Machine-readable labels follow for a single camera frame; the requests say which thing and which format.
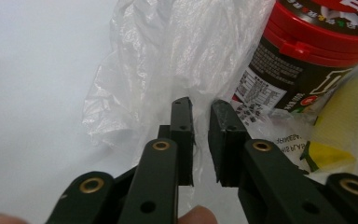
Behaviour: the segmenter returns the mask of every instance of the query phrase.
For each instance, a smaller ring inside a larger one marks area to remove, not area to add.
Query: nutrition label
[[[274,107],[285,94],[285,90],[267,83],[250,68],[246,69],[236,91],[236,95],[243,102],[254,102],[268,107]]]

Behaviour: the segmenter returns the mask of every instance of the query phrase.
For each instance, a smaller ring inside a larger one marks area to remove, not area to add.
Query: transparent plastic wrap
[[[96,142],[133,156],[169,124],[171,102],[189,96],[196,135],[194,188],[181,187],[179,215],[202,204],[220,223],[244,223],[236,189],[215,183],[207,143],[210,106],[229,101],[274,1],[119,0],[112,53],[85,100],[83,123]]]
[[[274,142],[299,169],[323,183],[358,175],[358,66],[307,113],[231,101],[252,138]]]

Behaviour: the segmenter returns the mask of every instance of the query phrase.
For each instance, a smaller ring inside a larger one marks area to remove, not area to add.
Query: white background
[[[0,1],[0,213],[44,223],[79,175],[131,167],[81,123],[115,4]]]

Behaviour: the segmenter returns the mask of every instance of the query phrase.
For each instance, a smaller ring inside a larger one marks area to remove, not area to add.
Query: product label
[[[275,143],[294,165],[310,172],[307,161],[301,157],[309,138],[306,130],[314,123],[315,116],[303,114],[301,117],[293,117],[282,110],[277,111],[252,103],[242,104],[234,100],[231,101],[231,105],[253,139],[266,139]],[[296,129],[299,126],[305,131],[299,132]]]
[[[243,102],[255,102],[259,105],[274,107],[286,91],[279,89],[247,68],[237,88],[237,96]]]
[[[358,0],[281,0],[303,21],[344,35],[358,35]]]
[[[263,37],[235,94],[242,102],[303,112],[350,71],[351,67],[325,67],[282,55]]]

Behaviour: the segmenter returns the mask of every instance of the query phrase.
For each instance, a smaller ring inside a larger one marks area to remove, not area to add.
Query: human finger
[[[27,222],[18,217],[0,214],[0,224],[27,224]]]
[[[217,224],[217,220],[211,210],[198,205],[180,217],[178,224]]]

